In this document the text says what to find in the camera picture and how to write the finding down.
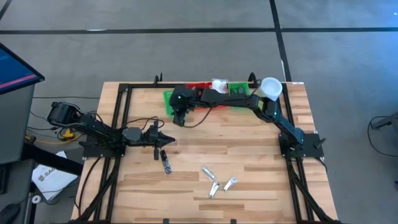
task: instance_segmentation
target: silver object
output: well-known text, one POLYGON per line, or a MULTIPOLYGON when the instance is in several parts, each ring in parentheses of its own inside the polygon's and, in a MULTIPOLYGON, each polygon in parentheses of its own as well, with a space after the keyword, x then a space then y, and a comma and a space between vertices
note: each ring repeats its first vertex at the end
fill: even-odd
POLYGON ((235 177, 231 177, 228 183, 226 183, 224 190, 227 191, 232 185, 234 185, 237 182, 235 177))
POLYGON ((204 172, 208 177, 210 177, 211 180, 216 180, 216 176, 215 176, 214 174, 212 174, 212 173, 210 172, 210 170, 207 169, 207 167, 204 166, 204 167, 202 167, 201 169, 203 170, 203 172, 204 172))
POLYGON ((211 187, 211 190, 210 190, 209 198, 214 197, 214 194, 216 193, 216 191, 218 190, 219 187, 220 187, 220 184, 217 181, 214 181, 213 186, 211 187))

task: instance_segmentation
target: white cup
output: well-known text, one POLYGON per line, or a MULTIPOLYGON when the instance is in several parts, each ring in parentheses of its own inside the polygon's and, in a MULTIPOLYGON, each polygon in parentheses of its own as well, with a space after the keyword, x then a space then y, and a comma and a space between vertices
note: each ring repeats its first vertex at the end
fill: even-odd
POLYGON ((282 93, 282 84, 276 78, 265 78, 261 81, 261 86, 257 90, 257 95, 267 97, 272 101, 276 101, 282 93))

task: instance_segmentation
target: white paper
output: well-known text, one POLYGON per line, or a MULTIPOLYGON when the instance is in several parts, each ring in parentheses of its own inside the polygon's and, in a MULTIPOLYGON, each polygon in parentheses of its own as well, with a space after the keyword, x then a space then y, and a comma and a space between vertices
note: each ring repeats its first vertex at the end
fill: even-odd
MULTIPOLYGON (((58 152, 57 156, 67 158, 64 151, 58 152)), ((52 200, 63 190, 63 188, 76 178, 77 175, 69 174, 43 165, 38 165, 36 169, 33 170, 32 174, 32 181, 40 192, 47 192, 43 194, 47 200, 52 200)))

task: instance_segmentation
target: white object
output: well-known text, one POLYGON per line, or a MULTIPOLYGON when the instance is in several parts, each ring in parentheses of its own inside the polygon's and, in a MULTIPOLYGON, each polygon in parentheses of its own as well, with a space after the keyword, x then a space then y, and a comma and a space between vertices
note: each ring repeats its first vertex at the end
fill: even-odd
MULTIPOLYGON (((67 158, 64 151, 57 153, 57 156, 67 158)), ((74 174, 59 171, 52 167, 38 165, 33 170, 32 181, 47 200, 52 200, 57 196, 70 182, 77 178, 74 174)))
POLYGON ((216 180, 216 176, 207 167, 203 166, 201 169, 211 180, 216 180))
POLYGON ((276 101, 282 93, 282 84, 276 78, 265 78, 261 81, 261 86, 257 90, 257 94, 261 97, 267 97, 272 101, 276 101))
POLYGON ((227 93, 228 80, 220 80, 214 78, 211 83, 211 89, 216 90, 219 93, 227 93))
POLYGON ((231 177, 228 183, 226 183, 224 190, 227 191, 232 185, 234 185, 237 182, 235 177, 231 177))
POLYGON ((40 203, 42 201, 42 197, 40 197, 39 195, 35 195, 32 198, 32 203, 40 203))
POLYGON ((220 184, 217 181, 214 181, 213 186, 211 187, 211 190, 210 190, 209 198, 214 197, 214 194, 216 193, 216 191, 218 190, 219 187, 220 187, 220 184))

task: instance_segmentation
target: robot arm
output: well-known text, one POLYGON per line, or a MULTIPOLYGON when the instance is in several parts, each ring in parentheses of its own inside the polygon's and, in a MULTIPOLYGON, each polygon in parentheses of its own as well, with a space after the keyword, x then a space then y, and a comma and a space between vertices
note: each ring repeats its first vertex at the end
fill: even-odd
POLYGON ((185 85, 177 85, 170 97, 170 105, 174 111, 173 123, 184 126, 185 115, 197 106, 213 108, 216 106, 237 106, 248 108, 261 120, 275 124, 288 137, 291 145, 302 146, 304 132, 293 127, 283 117, 277 102, 257 95, 229 95, 216 90, 196 88, 194 90, 185 85))
POLYGON ((154 146, 155 159, 159 159, 159 149, 175 139, 158 131, 158 121, 146 132, 140 128, 114 129, 96 119, 96 113, 83 113, 76 105, 65 102, 53 102, 47 118, 50 124, 61 128, 73 128, 97 139, 107 148, 118 149, 125 146, 154 146))

